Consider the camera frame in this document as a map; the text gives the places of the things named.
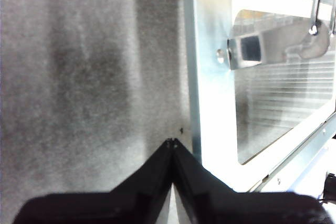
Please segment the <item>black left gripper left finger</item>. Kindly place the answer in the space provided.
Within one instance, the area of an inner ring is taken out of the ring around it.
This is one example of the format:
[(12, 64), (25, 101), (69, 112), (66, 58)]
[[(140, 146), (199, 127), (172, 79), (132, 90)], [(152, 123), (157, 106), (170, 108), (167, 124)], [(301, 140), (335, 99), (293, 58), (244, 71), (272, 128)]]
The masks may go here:
[(172, 147), (172, 139), (164, 141), (112, 191), (32, 198), (14, 223), (156, 223), (171, 188)]

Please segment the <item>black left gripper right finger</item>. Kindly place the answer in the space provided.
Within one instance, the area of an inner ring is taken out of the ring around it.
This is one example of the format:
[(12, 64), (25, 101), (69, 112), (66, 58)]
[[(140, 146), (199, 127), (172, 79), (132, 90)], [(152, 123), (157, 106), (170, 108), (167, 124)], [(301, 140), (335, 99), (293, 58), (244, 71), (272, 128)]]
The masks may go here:
[(174, 185), (191, 223), (332, 223), (315, 198), (295, 193), (238, 193), (173, 140)]

